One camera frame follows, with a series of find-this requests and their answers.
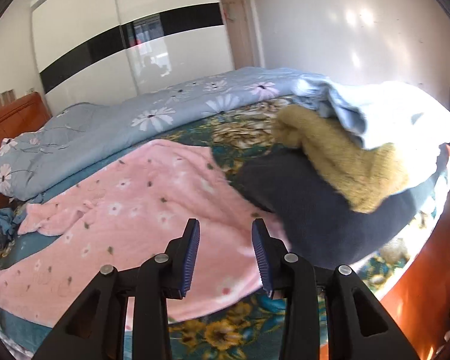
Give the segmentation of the pink floral fleece garment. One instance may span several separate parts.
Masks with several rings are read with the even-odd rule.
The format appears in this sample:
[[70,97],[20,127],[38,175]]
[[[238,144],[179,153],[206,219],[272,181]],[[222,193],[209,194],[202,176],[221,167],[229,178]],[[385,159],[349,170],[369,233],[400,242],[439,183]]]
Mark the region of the pink floral fleece garment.
[[52,327],[99,269],[139,267],[200,223],[193,281],[170,301],[172,321],[211,314],[261,284],[251,227],[261,218],[283,237],[278,218],[230,186],[211,149],[168,140],[148,142],[44,204],[30,204],[19,233],[52,244],[0,270],[0,308]]

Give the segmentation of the dark grey fleece garment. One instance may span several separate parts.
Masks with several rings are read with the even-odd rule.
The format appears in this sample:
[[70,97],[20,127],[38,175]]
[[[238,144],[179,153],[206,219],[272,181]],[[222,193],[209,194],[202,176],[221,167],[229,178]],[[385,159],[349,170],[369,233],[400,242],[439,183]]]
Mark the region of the dark grey fleece garment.
[[379,250],[415,217],[446,169],[448,151],[445,145],[440,150],[434,174],[386,198],[370,214],[352,211],[299,150],[277,147],[246,161],[232,185],[255,206],[279,217],[292,252],[333,269]]

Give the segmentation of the mustard yellow fleece garment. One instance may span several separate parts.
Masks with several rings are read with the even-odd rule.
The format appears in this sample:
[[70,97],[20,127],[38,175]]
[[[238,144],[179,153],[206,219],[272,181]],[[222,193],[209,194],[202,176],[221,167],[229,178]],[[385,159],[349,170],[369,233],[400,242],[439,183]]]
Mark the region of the mustard yellow fleece garment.
[[289,105],[275,117],[272,134],[281,145],[303,150],[352,211],[370,214],[385,198],[407,189],[408,172],[393,144],[362,149],[335,119]]

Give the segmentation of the light blue floral duvet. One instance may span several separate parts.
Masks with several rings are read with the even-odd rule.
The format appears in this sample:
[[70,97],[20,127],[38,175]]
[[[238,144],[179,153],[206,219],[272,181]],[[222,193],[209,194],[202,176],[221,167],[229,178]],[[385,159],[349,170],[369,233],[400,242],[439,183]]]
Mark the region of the light blue floral duvet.
[[346,90],[318,74],[244,67],[111,106],[81,102],[2,141],[0,194],[26,201],[136,143],[221,112],[289,95],[340,102]]

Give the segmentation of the white folded cloth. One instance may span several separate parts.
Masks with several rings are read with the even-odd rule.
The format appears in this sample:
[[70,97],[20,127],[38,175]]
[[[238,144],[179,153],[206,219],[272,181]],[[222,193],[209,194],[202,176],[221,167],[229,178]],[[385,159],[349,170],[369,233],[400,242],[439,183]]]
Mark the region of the white folded cloth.
[[437,145],[450,141],[450,112],[410,84],[335,84],[319,103],[318,112],[325,118],[337,118],[365,150],[405,141]]

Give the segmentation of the orange wooden headboard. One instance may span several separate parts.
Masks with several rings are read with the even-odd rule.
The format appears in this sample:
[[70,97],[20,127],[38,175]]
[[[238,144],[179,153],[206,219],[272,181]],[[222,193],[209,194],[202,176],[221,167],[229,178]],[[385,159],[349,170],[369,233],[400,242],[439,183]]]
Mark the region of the orange wooden headboard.
[[[13,151],[16,137],[22,133],[38,130],[50,119],[51,114],[37,92],[3,106],[0,109],[0,154],[5,155]],[[11,165],[0,165],[0,208],[9,205],[13,176],[14,170]]]

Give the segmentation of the white black sliding wardrobe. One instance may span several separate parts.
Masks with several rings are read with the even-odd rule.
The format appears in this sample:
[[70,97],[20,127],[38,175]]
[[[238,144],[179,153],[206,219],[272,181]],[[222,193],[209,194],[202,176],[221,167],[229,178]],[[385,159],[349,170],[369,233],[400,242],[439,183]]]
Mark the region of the white black sliding wardrobe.
[[31,24],[53,113],[233,68],[219,0],[36,0]]

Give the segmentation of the pink wooden door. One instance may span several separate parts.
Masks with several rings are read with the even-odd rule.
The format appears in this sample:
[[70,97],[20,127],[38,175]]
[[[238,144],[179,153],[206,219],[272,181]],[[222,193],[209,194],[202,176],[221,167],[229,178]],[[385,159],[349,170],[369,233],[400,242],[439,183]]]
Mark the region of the pink wooden door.
[[235,69],[254,66],[244,0],[221,0]]

